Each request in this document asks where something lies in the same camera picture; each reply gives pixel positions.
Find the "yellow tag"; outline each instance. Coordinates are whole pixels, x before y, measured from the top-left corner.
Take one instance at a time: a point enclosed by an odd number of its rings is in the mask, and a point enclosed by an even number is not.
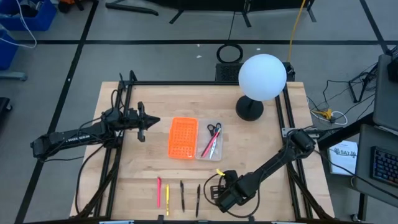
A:
[[[224,174],[221,170],[217,169],[216,171],[217,171],[217,174],[218,174],[218,175],[220,175],[220,176],[225,176],[225,174]]]

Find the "wooden table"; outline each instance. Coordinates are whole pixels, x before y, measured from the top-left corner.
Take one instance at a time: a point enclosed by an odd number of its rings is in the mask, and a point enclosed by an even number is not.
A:
[[[95,118],[110,108],[111,92],[117,85],[117,82],[102,84]],[[311,125],[303,83],[288,83],[288,88],[296,127]],[[195,217],[195,207],[198,184],[203,187],[205,180],[216,169],[235,169],[238,175],[243,175],[256,170],[282,147],[275,100],[265,101],[263,115],[257,121],[247,122],[235,112],[236,101],[242,95],[238,86],[134,86],[130,107],[136,109],[137,102],[142,101],[146,113],[161,120],[145,132],[146,142],[137,140],[136,130],[125,132],[112,219],[155,220],[158,215],[165,215],[165,186],[170,184],[170,216],[165,217],[166,220],[237,220],[209,204],[203,194],[198,218]],[[222,160],[169,159],[167,141],[172,118],[176,116],[222,121]],[[97,147],[87,146],[85,158]],[[93,156],[83,170],[78,198],[80,209],[98,188],[104,152],[103,149]],[[313,153],[303,160],[303,166],[309,191],[325,211],[334,216],[320,156]],[[156,206],[157,176],[162,178],[161,208]],[[185,186],[185,213],[181,208],[180,180]],[[209,186],[217,182],[214,179]],[[103,214],[107,199],[108,193],[105,193],[101,209]],[[304,217],[299,190],[298,199]],[[242,207],[235,205],[231,211],[247,215],[254,209],[256,202],[254,198]],[[256,221],[294,220],[286,168],[279,169],[261,184],[261,204],[254,217]]]

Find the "orange container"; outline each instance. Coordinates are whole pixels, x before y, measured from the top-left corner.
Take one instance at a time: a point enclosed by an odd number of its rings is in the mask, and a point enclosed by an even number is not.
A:
[[[194,159],[197,137],[197,119],[173,118],[169,134],[169,157],[173,159]]]

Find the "gray floor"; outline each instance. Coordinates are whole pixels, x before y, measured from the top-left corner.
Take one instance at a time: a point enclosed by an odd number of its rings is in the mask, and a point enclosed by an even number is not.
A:
[[[381,34],[386,40],[398,40],[394,12],[396,0],[367,0]],[[159,17],[106,9],[99,2],[88,40],[173,40],[227,39],[233,13],[184,12],[174,25],[169,24],[176,11],[131,1],[135,6],[158,10]],[[58,13],[47,32],[34,32],[39,40],[79,40],[92,3],[86,10]],[[237,13],[231,39],[287,40],[298,10],[255,12],[249,14],[252,28],[246,28]],[[317,23],[304,12],[297,28],[297,40],[377,40],[357,0],[316,0],[313,13]],[[16,39],[29,39],[25,32],[12,32]],[[26,82],[0,80],[0,96],[12,99],[9,114],[0,134],[0,221],[13,223],[30,179],[35,159],[29,143],[46,133],[77,45],[38,45],[34,50],[20,48],[10,70],[26,72]],[[133,69],[140,80],[214,80],[215,52],[219,45],[85,45],[68,92],[57,131],[73,129],[93,117],[101,82],[127,78]],[[286,61],[287,45],[242,45],[244,59],[256,54],[272,54]],[[307,95],[317,103],[323,101],[326,80],[349,80],[382,53],[378,45],[295,45],[292,65],[296,80],[304,82]],[[222,53],[227,59],[237,56],[233,49]],[[326,96],[346,88],[333,83]],[[354,122],[370,100],[355,107],[347,117]],[[353,106],[346,91],[330,101],[333,110],[345,112]],[[328,124],[314,123],[319,128]],[[73,157],[83,154],[76,148],[57,154]],[[81,161],[53,162],[44,166],[26,222],[66,218],[74,194],[76,175]],[[349,186],[349,179],[327,175],[336,217],[349,220],[358,209],[359,193]],[[369,199],[368,221],[390,223],[398,218],[398,209],[373,198]]]

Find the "yellow pen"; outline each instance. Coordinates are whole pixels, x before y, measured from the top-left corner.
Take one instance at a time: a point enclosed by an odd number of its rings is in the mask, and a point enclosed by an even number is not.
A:
[[[166,185],[166,215],[169,215],[169,185]]]

